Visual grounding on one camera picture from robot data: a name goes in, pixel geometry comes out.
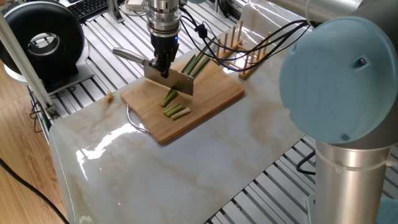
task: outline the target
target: knife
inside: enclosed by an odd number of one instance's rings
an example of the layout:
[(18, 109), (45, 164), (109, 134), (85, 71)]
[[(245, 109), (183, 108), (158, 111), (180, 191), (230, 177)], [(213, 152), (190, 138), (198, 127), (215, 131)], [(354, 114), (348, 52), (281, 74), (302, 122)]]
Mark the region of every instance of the knife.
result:
[(143, 65), (144, 76), (146, 78), (156, 83), (159, 83), (163, 86), (167, 86), (169, 88), (173, 88), (174, 90), (193, 96), (193, 77), (169, 69), (169, 76), (167, 78), (164, 78), (160, 75), (161, 73), (158, 69), (150, 65), (150, 61), (142, 58), (141, 56), (138, 56), (137, 54), (131, 52), (130, 50), (120, 47), (115, 47), (112, 50), (112, 53), (119, 57)]

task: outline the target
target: green onion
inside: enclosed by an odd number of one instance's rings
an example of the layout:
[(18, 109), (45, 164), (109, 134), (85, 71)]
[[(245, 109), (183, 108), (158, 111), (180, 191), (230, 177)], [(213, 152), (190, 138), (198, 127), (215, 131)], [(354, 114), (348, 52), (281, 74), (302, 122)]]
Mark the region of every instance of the green onion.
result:
[(170, 88), (169, 92), (167, 93), (166, 97), (165, 97), (163, 100), (166, 100), (167, 97), (168, 97), (173, 91), (176, 91), (176, 90), (174, 90), (173, 88)]
[(163, 100), (161, 106), (165, 107), (168, 105), (168, 103), (170, 103), (170, 101), (172, 101), (174, 98), (176, 98), (178, 96), (178, 91), (177, 90), (173, 90), (167, 97), (166, 99)]
[(168, 112), (170, 112), (172, 109), (178, 107), (179, 105), (181, 105), (181, 104), (177, 103), (176, 105), (174, 105), (174, 106), (170, 107), (169, 109), (165, 110), (165, 111), (163, 112), (163, 114), (166, 115)]
[(173, 114), (177, 113), (180, 109), (182, 109), (183, 106), (182, 105), (178, 105), (176, 106), (174, 109), (172, 109), (171, 111), (169, 111), (168, 113), (166, 113), (166, 116), (172, 116)]
[(178, 112), (178, 113), (172, 115), (171, 118), (172, 118), (173, 120), (176, 120), (176, 119), (178, 119), (179, 117), (181, 117), (181, 116), (183, 116), (183, 115), (185, 115), (185, 114), (187, 114), (187, 113), (189, 113), (189, 112), (191, 112), (191, 109), (190, 109), (190, 108), (185, 108), (184, 110), (181, 110), (180, 112)]
[(201, 64), (199, 64), (198, 68), (191, 74), (191, 76), (192, 76), (193, 78), (195, 78), (195, 77), (199, 74), (200, 70), (202, 70), (203, 67), (206, 66), (206, 64), (207, 64), (209, 61), (210, 61), (210, 58), (209, 58), (209, 57), (206, 57), (206, 58), (201, 62)]
[(193, 68), (195, 68), (195, 65), (200, 61), (200, 59), (204, 56), (204, 54), (203, 54), (203, 52), (206, 52), (207, 51), (207, 46), (205, 46), (205, 48), (203, 48), (203, 50), (200, 52), (200, 54), (197, 56), (197, 58), (195, 59), (195, 62), (193, 62), (192, 64), (191, 64), (191, 66), (189, 66), (188, 68), (187, 68), (187, 70), (185, 71), (185, 73), (184, 74), (186, 74), (186, 75), (190, 75), (191, 74), (191, 72), (192, 72), (192, 70), (193, 70)]
[(194, 62), (195, 61), (195, 59), (196, 59), (196, 55), (193, 55), (192, 57), (191, 57), (191, 59), (188, 61), (188, 63), (184, 66), (184, 68), (181, 70), (181, 73), (182, 74), (184, 74), (184, 72), (187, 70), (187, 68), (191, 65), (191, 63), (192, 62)]

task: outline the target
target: keyboard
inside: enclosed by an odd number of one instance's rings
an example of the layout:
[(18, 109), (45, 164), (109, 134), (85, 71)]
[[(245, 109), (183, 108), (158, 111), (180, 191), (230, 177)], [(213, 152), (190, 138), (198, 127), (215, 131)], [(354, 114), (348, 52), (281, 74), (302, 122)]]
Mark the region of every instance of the keyboard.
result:
[(108, 8), (107, 0), (68, 0), (70, 3), (77, 2), (68, 9), (77, 17), (80, 23), (86, 19), (93, 17)]

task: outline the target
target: wooden cutting board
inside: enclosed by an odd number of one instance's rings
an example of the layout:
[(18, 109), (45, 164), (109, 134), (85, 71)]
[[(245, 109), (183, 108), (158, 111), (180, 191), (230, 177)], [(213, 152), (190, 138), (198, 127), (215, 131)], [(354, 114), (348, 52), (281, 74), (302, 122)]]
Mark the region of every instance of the wooden cutting board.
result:
[[(171, 67), (181, 71), (186, 63), (187, 61)], [(229, 102), (243, 95), (244, 88), (210, 60), (193, 82), (193, 96), (179, 93), (163, 108), (160, 104), (168, 92), (169, 88), (145, 79), (121, 93), (123, 101), (140, 117), (159, 144), (165, 144), (194, 124), (222, 110)], [(173, 121), (163, 112), (177, 103), (189, 107), (191, 112)]]

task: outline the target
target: marble surface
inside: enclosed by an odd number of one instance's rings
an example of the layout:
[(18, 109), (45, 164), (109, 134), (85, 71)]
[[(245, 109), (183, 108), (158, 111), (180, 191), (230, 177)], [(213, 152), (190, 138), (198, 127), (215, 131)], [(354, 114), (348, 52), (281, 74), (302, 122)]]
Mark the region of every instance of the marble surface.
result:
[[(244, 8), (246, 46), (299, 19), (261, 2)], [(246, 81), (227, 71), (245, 95), (166, 146), (127, 120), (120, 92), (140, 80), (115, 91), (107, 107), (99, 100), (58, 120), (50, 130), (50, 150), (70, 223), (205, 222), (304, 136), (279, 96), (286, 53)]]

